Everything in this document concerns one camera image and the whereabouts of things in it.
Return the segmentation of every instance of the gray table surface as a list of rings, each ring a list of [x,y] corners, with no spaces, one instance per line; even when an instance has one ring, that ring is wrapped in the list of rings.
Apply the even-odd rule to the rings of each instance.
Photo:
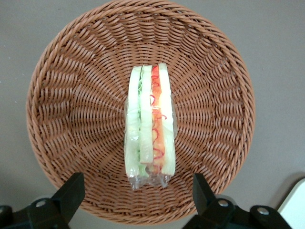
[[[26,128],[25,102],[35,65],[70,21],[105,0],[0,1],[0,205],[21,209],[56,191],[39,167]],[[305,177],[305,1],[177,0],[220,28],[253,82],[256,127],[243,168],[224,194],[248,210],[278,207]],[[158,228],[180,228],[188,218]],[[79,209],[73,229],[141,228]]]

